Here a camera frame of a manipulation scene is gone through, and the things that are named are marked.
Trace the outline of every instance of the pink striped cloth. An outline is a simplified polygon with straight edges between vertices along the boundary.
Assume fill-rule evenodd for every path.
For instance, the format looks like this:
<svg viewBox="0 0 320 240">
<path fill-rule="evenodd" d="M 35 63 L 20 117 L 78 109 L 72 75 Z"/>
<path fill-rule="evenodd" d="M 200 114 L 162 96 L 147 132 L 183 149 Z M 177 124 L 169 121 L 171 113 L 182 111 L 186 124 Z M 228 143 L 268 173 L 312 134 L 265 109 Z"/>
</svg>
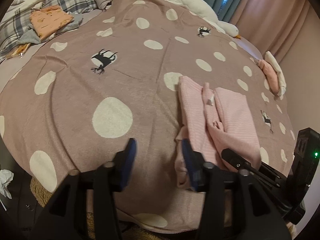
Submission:
<svg viewBox="0 0 320 240">
<path fill-rule="evenodd" d="M 189 77 L 181 76 L 179 98 L 183 127 L 176 137 L 178 187 L 190 187 L 181 150 L 185 138 L 189 138 L 194 151 L 201 152 L 206 161 L 223 170 L 236 171 L 221 158 L 226 148 L 259 169 L 260 145 L 246 96 L 224 88 L 211 90 L 209 83 L 202 87 Z"/>
</svg>

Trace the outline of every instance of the pink polka dot blanket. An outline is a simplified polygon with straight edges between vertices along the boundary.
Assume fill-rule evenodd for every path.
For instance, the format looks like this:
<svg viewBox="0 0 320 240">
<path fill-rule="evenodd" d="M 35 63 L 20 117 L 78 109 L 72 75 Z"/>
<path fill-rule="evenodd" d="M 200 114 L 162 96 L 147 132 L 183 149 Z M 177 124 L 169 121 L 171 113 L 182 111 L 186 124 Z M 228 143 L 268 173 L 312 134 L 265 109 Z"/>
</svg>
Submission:
<svg viewBox="0 0 320 240">
<path fill-rule="evenodd" d="M 113 0 L 42 46 L 0 94 L 0 134 L 50 192 L 71 169 L 94 170 L 136 138 L 129 185 L 115 194 L 119 218 L 160 233 L 194 229 L 204 194 L 178 188 L 174 167 L 180 76 L 244 95 L 262 161 L 288 174 L 295 138 L 286 98 L 274 97 L 230 36 L 165 0 Z"/>
</svg>

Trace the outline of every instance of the white stuffed goose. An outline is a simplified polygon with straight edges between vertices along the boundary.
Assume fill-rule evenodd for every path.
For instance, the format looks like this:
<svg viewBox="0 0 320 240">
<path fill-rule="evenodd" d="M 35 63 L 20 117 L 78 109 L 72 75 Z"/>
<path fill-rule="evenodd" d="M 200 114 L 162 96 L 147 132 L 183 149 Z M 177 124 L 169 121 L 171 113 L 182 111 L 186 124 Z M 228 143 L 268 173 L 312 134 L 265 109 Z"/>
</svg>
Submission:
<svg viewBox="0 0 320 240">
<path fill-rule="evenodd" d="M 230 35 L 231 37 L 240 38 L 239 30 L 236 26 L 219 21 L 214 10 L 203 0 L 166 0 L 170 3 L 180 5 L 188 9 L 190 12 L 198 15 L 210 25 L 219 31 Z"/>
</svg>

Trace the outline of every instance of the pink wall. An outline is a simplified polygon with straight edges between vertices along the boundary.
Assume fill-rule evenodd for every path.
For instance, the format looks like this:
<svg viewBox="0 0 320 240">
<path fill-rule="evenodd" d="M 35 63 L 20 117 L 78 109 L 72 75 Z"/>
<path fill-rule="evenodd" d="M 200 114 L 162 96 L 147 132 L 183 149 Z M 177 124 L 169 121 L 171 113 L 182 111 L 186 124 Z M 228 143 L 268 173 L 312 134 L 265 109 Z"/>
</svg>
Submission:
<svg viewBox="0 0 320 240">
<path fill-rule="evenodd" d="M 320 19 L 313 8 L 280 65 L 287 82 L 288 114 L 295 134 L 307 127 L 320 133 Z M 306 215 L 297 225 L 297 232 L 320 203 L 320 166 L 304 200 Z"/>
</svg>

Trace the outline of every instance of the pink stuffed toy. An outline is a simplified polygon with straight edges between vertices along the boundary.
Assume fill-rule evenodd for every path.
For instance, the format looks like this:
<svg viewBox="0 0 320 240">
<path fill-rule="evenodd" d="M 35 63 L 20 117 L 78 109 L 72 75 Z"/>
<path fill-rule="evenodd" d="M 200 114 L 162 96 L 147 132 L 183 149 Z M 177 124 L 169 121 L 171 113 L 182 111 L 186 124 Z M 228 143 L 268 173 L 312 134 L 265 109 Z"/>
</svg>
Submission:
<svg viewBox="0 0 320 240">
<path fill-rule="evenodd" d="M 279 87 L 278 75 L 276 71 L 268 62 L 266 62 L 263 59 L 260 59 L 258 61 L 258 66 L 262 70 L 262 72 L 266 75 L 271 91 L 275 95 L 277 95 L 280 90 L 280 87 Z"/>
</svg>

